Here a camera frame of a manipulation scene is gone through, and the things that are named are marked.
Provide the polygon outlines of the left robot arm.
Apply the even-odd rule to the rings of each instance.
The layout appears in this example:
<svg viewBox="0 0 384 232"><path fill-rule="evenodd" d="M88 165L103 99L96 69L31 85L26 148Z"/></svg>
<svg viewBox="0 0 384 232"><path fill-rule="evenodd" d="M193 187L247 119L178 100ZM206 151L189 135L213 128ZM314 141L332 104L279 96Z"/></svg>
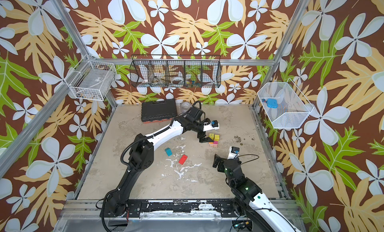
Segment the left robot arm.
<svg viewBox="0 0 384 232"><path fill-rule="evenodd" d="M201 102L197 101L162 129L145 136L138 134L121 154L120 161L127 166L127 169L117 188L105 195L100 217L116 218L125 214L135 183L141 173L153 164L155 150L164 143L188 131L197 133L200 143L212 143L214 140L208 137L206 132L218 130L220 124L218 121L211 121L208 118L202 120L201 116L204 114Z"/></svg>

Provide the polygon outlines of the teal triangular block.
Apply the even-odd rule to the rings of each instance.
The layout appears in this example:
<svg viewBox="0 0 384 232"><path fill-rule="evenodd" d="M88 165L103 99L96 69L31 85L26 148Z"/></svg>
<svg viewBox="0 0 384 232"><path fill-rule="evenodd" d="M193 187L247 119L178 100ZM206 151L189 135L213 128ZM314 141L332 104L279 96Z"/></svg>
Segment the teal triangular block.
<svg viewBox="0 0 384 232"><path fill-rule="evenodd" d="M169 157L173 154L170 148L166 148L165 152L166 152L167 156L169 156Z"/></svg>

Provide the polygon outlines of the red block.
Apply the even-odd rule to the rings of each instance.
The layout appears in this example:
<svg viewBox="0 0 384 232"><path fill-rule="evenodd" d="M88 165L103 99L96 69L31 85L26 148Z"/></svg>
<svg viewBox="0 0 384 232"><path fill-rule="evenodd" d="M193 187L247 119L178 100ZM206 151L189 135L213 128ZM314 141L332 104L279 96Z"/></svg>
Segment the red block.
<svg viewBox="0 0 384 232"><path fill-rule="evenodd" d="M188 158L188 156L182 155L182 157L179 160L179 164L183 165L186 162L187 158Z"/></svg>

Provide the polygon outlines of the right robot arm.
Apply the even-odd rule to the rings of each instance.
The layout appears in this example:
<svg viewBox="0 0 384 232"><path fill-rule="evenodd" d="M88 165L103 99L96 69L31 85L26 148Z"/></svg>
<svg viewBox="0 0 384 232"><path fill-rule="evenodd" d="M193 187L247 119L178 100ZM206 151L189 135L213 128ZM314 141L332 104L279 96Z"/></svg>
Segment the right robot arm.
<svg viewBox="0 0 384 232"><path fill-rule="evenodd" d="M298 232L291 223L268 199L262 189L247 178L239 159L225 159L215 154L213 168L226 176L226 184L234 194L236 213L252 221L253 230L263 232Z"/></svg>

